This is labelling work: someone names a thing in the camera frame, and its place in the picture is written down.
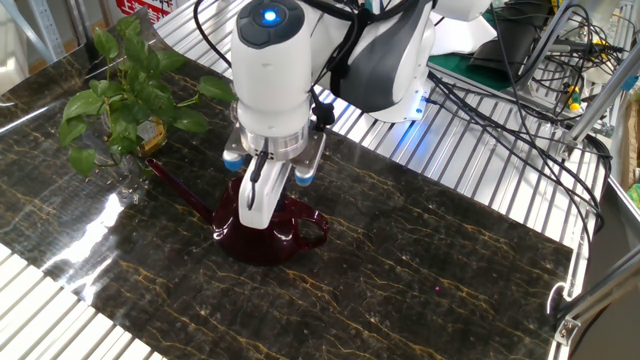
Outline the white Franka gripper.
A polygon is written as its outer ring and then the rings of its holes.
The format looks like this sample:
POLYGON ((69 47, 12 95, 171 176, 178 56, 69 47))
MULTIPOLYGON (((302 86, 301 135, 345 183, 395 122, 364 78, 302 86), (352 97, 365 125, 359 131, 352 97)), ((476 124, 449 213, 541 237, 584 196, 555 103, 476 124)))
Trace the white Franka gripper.
POLYGON ((257 182, 251 175, 258 165, 256 157, 251 159, 241 182, 238 195, 240 222, 250 228, 266 229, 276 209, 291 170, 291 163, 267 160, 257 182))

